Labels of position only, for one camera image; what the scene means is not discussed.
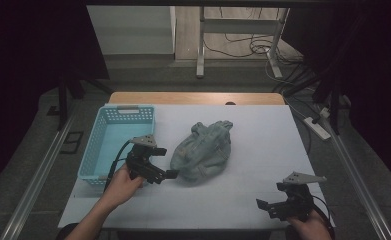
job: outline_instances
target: person's left hand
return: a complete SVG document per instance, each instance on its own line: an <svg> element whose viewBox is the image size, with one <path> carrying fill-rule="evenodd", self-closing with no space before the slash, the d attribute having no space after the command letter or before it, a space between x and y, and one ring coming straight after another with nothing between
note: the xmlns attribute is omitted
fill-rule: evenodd
<svg viewBox="0 0 391 240"><path fill-rule="evenodd" d="M144 178L138 176L135 179L130 179L129 169L126 164L118 169L108 185L100 202L111 210L117 208L119 205L127 202L136 190L142 185Z"/></svg>

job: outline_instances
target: white tabletop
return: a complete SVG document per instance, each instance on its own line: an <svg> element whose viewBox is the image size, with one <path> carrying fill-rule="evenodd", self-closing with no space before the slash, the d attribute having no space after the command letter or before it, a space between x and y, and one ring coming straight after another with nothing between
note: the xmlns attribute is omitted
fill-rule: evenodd
<svg viewBox="0 0 391 240"><path fill-rule="evenodd" d="M104 228L116 229L280 229L287 225L258 209L256 199L269 203L287 199L276 188L293 171L315 175L288 106L155 105L155 139L166 156L152 163L170 168L174 149L202 122L233 122L232 152L226 169L195 186L183 180L145 184L118 207ZM324 199L318 184L310 192ZM77 179L58 227L79 222L102 194ZM316 203L326 212L321 203Z"/></svg>

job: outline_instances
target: green-gray garment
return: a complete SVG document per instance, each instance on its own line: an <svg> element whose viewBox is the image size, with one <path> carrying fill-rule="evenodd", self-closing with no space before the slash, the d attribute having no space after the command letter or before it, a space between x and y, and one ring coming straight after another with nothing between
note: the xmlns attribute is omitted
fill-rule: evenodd
<svg viewBox="0 0 391 240"><path fill-rule="evenodd" d="M206 127L198 122L192 134L177 146L170 162L179 176L196 182L214 176L226 167L230 156L230 133L233 123L218 121Z"/></svg>

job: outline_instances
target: wall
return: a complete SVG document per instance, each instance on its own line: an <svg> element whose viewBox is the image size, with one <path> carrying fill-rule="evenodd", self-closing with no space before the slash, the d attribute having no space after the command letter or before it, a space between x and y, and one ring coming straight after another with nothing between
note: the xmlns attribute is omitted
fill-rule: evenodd
<svg viewBox="0 0 391 240"><path fill-rule="evenodd" d="M104 55L174 54L174 7L87 8Z"/></svg>

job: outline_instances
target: human hand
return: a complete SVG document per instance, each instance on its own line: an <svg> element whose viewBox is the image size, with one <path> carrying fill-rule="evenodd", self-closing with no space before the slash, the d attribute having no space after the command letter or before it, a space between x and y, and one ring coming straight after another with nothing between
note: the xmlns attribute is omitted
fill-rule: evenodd
<svg viewBox="0 0 391 240"><path fill-rule="evenodd" d="M130 179L129 169L126 164L123 164L111 179L101 199L99 200L106 207L115 209L119 205L127 202L136 190L142 186L144 178L138 176L135 179Z"/></svg>
<svg viewBox="0 0 391 240"><path fill-rule="evenodd" d="M329 231L320 215L312 210L307 221L302 222L295 217L287 219L294 226L303 240L331 240Z"/></svg>

